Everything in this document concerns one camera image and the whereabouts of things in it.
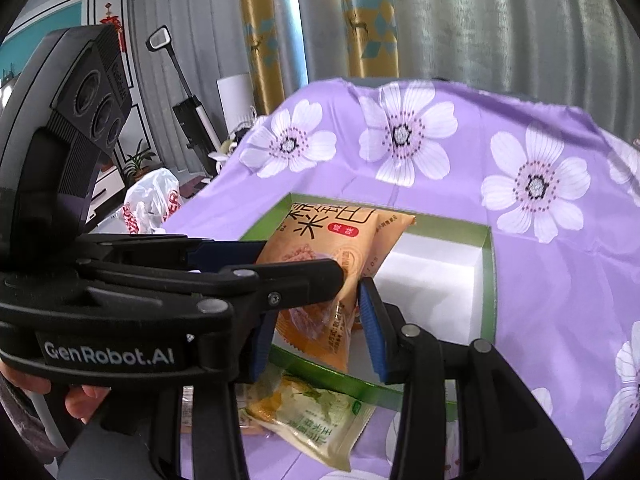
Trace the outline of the person's left hand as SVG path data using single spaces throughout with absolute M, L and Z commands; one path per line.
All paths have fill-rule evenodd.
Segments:
M 15 387 L 28 392 L 47 394 L 52 388 L 50 380 L 14 370 L 5 362 L 1 363 L 1 374 Z M 72 387 L 65 397 L 66 410 L 73 418 L 88 424 L 110 391 L 110 388 L 96 386 Z

